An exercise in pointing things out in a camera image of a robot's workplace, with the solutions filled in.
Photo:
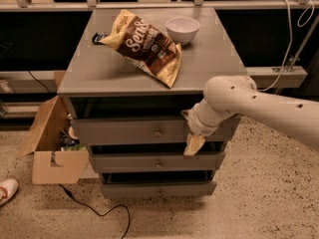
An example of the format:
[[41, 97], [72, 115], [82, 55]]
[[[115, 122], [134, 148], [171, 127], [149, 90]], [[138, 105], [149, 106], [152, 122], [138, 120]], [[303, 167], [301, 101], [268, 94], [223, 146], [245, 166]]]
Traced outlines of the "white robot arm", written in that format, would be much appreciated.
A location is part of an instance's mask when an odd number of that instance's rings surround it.
[[184, 153], [197, 154], [234, 115], [250, 117], [319, 150], [318, 103], [259, 92], [248, 76], [218, 76], [205, 84], [201, 102], [184, 112], [189, 127]]

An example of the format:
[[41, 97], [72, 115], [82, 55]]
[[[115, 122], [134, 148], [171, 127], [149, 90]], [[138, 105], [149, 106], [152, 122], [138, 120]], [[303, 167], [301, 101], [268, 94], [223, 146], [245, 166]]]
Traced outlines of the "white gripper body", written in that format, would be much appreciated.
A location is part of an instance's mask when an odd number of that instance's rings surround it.
[[194, 110], [188, 111], [186, 120], [189, 132], [194, 135], [207, 137], [212, 135], [217, 130], [217, 126], [210, 126], [201, 122]]

